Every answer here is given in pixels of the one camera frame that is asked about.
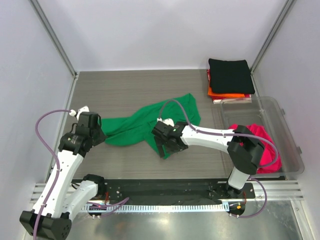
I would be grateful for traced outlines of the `green t shirt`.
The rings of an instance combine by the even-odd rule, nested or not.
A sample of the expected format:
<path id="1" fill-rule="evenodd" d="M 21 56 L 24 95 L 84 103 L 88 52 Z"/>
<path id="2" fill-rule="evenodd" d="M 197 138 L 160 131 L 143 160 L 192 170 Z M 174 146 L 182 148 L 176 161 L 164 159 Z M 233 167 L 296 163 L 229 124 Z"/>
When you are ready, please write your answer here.
<path id="1" fill-rule="evenodd" d="M 162 101 L 144 106 L 128 117 L 103 118 L 101 129 L 106 135 L 105 143 L 126 147 L 146 142 L 158 154 L 159 150 L 152 129 L 155 127 L 159 115 L 163 119 L 172 119 L 175 123 L 186 120 L 177 103 L 170 102 L 167 105 L 165 103 L 166 101 Z"/>

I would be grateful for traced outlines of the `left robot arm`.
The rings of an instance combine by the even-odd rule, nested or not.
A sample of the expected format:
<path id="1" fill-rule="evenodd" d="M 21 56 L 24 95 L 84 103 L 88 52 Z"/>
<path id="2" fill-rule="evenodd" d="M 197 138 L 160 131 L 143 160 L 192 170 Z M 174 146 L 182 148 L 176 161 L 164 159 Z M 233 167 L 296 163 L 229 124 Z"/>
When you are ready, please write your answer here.
<path id="1" fill-rule="evenodd" d="M 70 132 L 60 139 L 55 165 L 37 202 L 30 211 L 24 210 L 20 223 L 33 239 L 65 240 L 72 222 L 91 199 L 102 199 L 107 192 L 102 176 L 87 174 L 80 186 L 68 195 L 74 175 L 92 147 L 106 139 L 101 128 L 101 116 L 87 106 L 69 110 L 76 117 Z"/>

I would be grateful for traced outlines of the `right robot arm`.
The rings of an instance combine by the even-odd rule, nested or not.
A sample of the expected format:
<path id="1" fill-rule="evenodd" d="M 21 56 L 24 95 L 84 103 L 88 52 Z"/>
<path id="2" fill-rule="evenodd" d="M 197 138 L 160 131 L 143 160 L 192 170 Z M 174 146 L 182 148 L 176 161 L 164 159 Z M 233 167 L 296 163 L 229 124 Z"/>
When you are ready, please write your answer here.
<path id="1" fill-rule="evenodd" d="M 160 157 L 200 146 L 219 150 L 229 155 L 233 169 L 225 184 L 227 197 L 237 198 L 244 191 L 246 181 L 257 173 L 265 150 L 264 144 L 243 125 L 236 129 L 199 127 L 187 122 L 173 123 L 171 119 L 158 120 L 151 133 Z"/>

